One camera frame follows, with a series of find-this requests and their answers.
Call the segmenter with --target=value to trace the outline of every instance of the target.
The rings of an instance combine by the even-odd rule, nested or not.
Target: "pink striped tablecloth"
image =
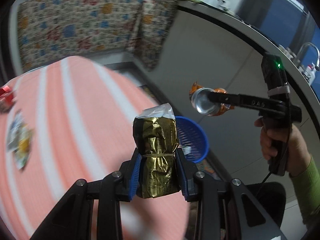
[[[79,56],[8,84],[16,91],[17,103],[0,115],[0,216],[13,236],[24,240],[77,179],[102,179],[131,158],[133,119],[156,103],[124,76]],[[8,128],[19,109],[34,130],[23,171],[6,150]],[[179,240],[188,204],[181,192],[156,199],[135,197],[121,205],[121,216],[126,240]],[[94,223],[92,227],[95,239]]]

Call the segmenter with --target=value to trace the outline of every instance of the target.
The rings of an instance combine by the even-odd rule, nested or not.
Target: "blue plastic basket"
[[[176,116],[176,127],[179,142],[183,146],[191,146],[191,153],[185,155],[188,161],[198,163],[208,154],[208,138],[202,128],[194,121]]]

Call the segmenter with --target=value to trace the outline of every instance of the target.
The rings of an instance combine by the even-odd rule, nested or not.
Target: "silver bolt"
[[[233,179],[232,180],[232,184],[235,185],[235,186],[239,186],[241,184],[241,180],[239,179]]]
[[[196,172],[196,176],[197,176],[198,178],[203,178],[203,177],[204,177],[204,172],[203,172],[203,171],[197,171],[197,172]]]
[[[77,186],[83,186],[85,184],[85,179],[78,179],[77,181],[76,181],[76,185]]]
[[[114,171],[112,173],[112,176],[114,176],[115,178],[119,178],[121,176],[121,172],[120,171]]]

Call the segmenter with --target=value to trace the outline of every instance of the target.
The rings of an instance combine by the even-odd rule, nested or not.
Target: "faucet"
[[[299,49],[299,52],[297,54],[297,56],[292,60],[292,63],[295,64],[297,67],[299,67],[299,64],[300,64],[300,57],[306,52],[306,49],[308,47],[314,47],[316,50],[317,50],[317,53],[318,53],[318,58],[317,58],[317,62],[316,62],[316,65],[315,65],[315,68],[317,71],[320,71],[320,67],[319,67],[319,61],[320,61],[320,52],[319,52],[319,49],[317,48],[316,45],[314,45],[313,43],[311,42],[306,42],[304,43],[301,48]]]

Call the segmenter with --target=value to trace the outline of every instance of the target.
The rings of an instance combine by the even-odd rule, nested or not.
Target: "green sleeve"
[[[291,180],[303,223],[308,226],[320,210],[320,175],[313,158],[308,168]]]

